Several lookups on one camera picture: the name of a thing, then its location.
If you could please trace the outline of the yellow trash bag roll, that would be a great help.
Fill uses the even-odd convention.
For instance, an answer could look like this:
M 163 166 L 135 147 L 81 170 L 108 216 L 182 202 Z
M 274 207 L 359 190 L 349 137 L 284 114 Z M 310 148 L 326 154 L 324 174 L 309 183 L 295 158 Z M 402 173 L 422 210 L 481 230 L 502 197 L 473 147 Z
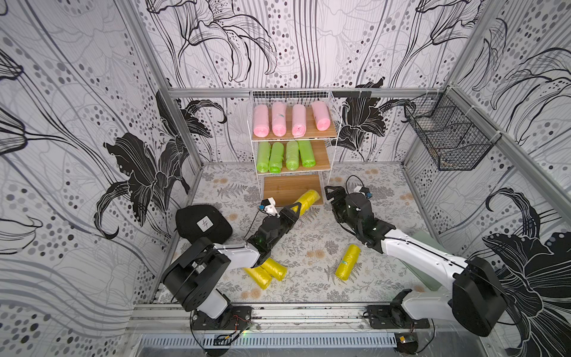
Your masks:
M 297 199 L 291 209 L 301 217 L 320 199 L 321 196 L 316 190 L 308 190 Z
M 278 281 L 283 281 L 287 275 L 288 269 L 273 260 L 272 258 L 268 258 L 261 267 Z
M 244 268 L 243 270 L 262 290 L 266 290 L 270 286 L 272 276 L 261 266 L 256 268 Z
M 361 249 L 358 246 L 350 245 L 336 269 L 335 276 L 342 281 L 348 281 L 360 253 Z

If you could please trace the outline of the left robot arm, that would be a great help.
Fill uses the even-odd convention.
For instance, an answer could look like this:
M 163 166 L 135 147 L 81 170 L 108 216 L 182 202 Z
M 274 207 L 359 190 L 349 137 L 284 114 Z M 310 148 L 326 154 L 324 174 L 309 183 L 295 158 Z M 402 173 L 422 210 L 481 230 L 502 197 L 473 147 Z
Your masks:
M 229 309 L 229 300 L 216 290 L 228 270 L 253 269 L 265 263 L 272 248 L 294 227 L 303 205 L 296 202 L 280 211 L 270 199 L 259 210 L 266 214 L 261 226 L 246 241 L 228 245 L 233 229 L 212 205 L 191 205 L 177 211 L 176 230 L 190 248 L 171 263 L 161 283 L 187 312 L 197 310 L 217 319 Z

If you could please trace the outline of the green tissue box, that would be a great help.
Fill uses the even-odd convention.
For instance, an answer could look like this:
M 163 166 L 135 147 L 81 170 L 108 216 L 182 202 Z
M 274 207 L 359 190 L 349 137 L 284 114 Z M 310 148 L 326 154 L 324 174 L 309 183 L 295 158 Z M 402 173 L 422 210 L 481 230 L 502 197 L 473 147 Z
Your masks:
M 428 233 L 419 231 L 405 238 L 406 250 L 400 260 L 432 291 L 451 291 L 456 266 L 448 259 L 452 254 Z

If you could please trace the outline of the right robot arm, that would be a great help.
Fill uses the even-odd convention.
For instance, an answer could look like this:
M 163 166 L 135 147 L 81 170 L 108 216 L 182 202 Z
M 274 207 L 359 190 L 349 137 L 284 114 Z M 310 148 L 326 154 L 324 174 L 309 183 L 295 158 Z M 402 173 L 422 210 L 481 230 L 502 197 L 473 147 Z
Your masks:
M 491 334 L 509 300 L 490 263 L 446 253 L 376 218 L 366 187 L 348 193 L 342 186 L 327 186 L 325 193 L 343 229 L 367 248 L 401 260 L 441 285 L 437 292 L 401 291 L 390 303 L 394 317 L 456 321 L 476 336 Z

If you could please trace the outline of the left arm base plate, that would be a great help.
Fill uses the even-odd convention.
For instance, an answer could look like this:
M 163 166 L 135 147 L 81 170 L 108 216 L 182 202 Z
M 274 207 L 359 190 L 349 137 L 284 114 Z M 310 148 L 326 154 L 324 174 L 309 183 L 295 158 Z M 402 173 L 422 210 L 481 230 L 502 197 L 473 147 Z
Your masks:
M 243 331 L 251 324 L 252 306 L 229 306 L 218 318 L 196 312 L 190 318 L 190 327 L 198 331 Z

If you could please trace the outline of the green trash bag roll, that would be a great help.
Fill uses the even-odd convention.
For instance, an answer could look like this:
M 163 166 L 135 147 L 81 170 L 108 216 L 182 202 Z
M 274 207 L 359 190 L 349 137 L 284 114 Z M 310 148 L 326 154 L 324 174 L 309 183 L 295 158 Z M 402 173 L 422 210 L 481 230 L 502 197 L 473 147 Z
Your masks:
M 272 150 L 269 159 L 270 173 L 281 173 L 283 168 L 284 152 L 285 152 L 285 147 L 282 143 L 275 142 L 272 144 Z
M 290 171 L 296 171 L 299 164 L 299 147 L 297 141 L 288 141 L 285 147 L 285 166 Z
M 316 160 L 311 141 L 303 140 L 298 141 L 297 143 L 302 166 L 306 168 L 314 167 L 316 165 Z
M 257 161 L 256 161 L 257 172 L 259 173 L 269 172 L 271 151 L 272 151 L 272 146 L 269 142 L 260 141 L 257 150 Z

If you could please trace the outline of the pink trash bag roll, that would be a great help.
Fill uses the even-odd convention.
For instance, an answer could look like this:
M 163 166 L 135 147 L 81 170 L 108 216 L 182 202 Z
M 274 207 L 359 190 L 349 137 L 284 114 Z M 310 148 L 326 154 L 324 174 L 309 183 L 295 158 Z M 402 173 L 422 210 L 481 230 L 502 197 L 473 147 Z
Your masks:
M 286 113 L 287 105 L 283 102 L 272 104 L 272 132 L 278 138 L 284 137 L 287 133 Z
M 269 135 L 269 108 L 266 105 L 260 104 L 254 107 L 252 126 L 253 134 L 257 138 L 265 138 Z
M 331 117 L 328 105 L 323 101 L 315 101 L 311 103 L 311 107 L 317 129 L 321 132 L 329 129 Z
M 292 107 L 291 133 L 294 138 L 301 138 L 306 134 L 306 107 L 302 104 L 295 104 Z

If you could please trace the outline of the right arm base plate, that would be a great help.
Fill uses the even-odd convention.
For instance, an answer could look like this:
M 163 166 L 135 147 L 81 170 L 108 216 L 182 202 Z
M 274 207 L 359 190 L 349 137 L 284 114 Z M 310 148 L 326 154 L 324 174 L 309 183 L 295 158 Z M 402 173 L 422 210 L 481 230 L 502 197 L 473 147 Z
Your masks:
M 363 318 L 374 330 L 409 330 L 429 329 L 428 319 L 413 320 L 402 308 L 390 305 L 366 306 Z

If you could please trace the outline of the black baseball cap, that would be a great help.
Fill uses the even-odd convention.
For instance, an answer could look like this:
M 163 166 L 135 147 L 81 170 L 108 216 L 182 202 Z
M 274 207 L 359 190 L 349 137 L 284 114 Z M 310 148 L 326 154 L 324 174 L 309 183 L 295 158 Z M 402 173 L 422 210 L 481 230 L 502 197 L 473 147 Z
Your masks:
M 233 229 L 222 213 L 212 205 L 189 205 L 175 214 L 176 230 L 189 243 L 207 238 L 217 244 L 227 242 Z

